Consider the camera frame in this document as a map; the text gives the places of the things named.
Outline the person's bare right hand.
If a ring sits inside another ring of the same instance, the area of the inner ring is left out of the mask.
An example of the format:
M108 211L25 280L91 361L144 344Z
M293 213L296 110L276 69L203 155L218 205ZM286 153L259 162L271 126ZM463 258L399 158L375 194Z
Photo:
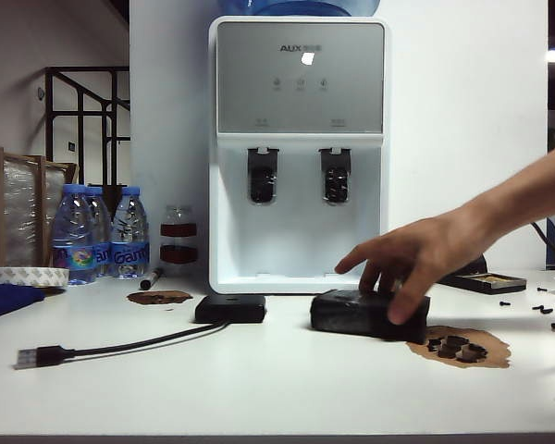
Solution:
M500 235L486 217L451 211L356 245L335 272L344 274L363 264L360 290L392 291L388 320L402 325L440 278L473 261Z

